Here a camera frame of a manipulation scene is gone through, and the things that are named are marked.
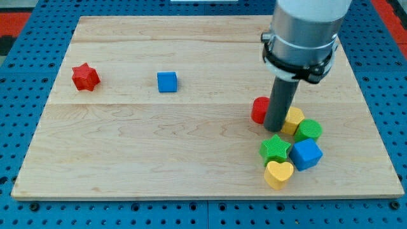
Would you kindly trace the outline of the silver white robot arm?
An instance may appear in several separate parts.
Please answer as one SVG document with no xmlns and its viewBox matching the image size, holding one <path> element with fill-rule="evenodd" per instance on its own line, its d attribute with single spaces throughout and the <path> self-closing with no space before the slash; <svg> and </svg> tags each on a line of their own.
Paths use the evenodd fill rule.
<svg viewBox="0 0 407 229">
<path fill-rule="evenodd" d="M 318 84 L 331 70 L 351 0 L 280 0 L 261 34 L 263 61 L 278 79 Z"/>
</svg>

